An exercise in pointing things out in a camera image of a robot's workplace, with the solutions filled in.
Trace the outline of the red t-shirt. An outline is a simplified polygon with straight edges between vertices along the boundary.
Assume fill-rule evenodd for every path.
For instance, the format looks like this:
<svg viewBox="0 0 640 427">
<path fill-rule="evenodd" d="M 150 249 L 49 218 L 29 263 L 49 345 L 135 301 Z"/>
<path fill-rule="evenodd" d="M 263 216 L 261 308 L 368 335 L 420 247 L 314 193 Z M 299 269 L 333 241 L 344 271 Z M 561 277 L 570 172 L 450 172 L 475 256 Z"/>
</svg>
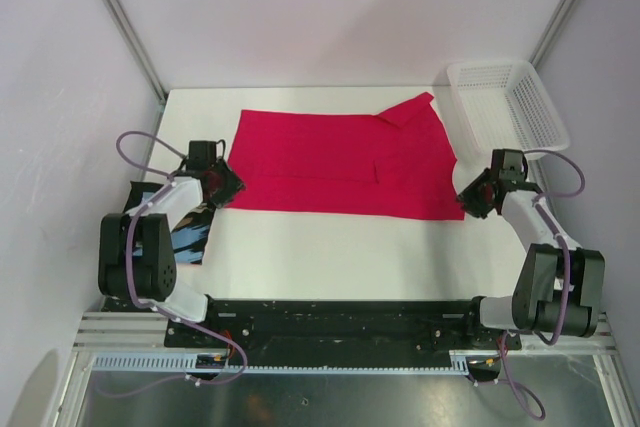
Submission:
<svg viewBox="0 0 640 427">
<path fill-rule="evenodd" d="M 421 93 L 378 114 L 245 110 L 229 163 L 243 210 L 461 221 L 445 128 Z"/>
</svg>

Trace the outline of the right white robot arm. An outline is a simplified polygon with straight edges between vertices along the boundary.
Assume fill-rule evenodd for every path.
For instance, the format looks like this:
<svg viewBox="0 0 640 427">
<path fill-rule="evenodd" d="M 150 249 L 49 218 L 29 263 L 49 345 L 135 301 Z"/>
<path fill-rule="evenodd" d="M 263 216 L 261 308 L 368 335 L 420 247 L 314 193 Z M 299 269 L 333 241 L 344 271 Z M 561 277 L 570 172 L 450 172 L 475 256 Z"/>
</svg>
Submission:
<svg viewBox="0 0 640 427">
<path fill-rule="evenodd" d="M 552 155 L 569 164 L 579 177 L 572 192 L 545 192 L 528 180 L 528 158 Z M 573 198 L 586 186 L 580 167 L 565 155 L 546 149 L 495 149 L 491 164 L 461 193 L 457 202 L 477 219 L 491 212 L 514 230 L 526 257 L 513 294 L 478 297 L 477 314 L 461 323 L 463 340 L 484 348 L 498 329 L 530 332 L 551 346 L 562 336 L 592 336 L 601 313 L 605 259 L 575 241 L 551 212 L 550 198 Z"/>
</svg>

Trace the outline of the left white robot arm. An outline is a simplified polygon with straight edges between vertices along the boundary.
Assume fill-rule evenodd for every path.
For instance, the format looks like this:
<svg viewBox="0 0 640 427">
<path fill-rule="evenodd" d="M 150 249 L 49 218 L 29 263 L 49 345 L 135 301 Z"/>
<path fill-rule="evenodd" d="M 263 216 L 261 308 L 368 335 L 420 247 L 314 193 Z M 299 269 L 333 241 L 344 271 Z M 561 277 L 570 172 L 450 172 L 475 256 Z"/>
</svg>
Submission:
<svg viewBox="0 0 640 427">
<path fill-rule="evenodd" d="M 197 345 L 214 344 L 220 321 L 207 313 L 207 296 L 180 278 L 178 264 L 201 264 L 217 210 L 245 189 L 224 158 L 224 140 L 189 142 L 163 184 L 134 182 L 121 213 L 100 224 L 100 292 L 141 309 L 188 321 Z"/>
</svg>

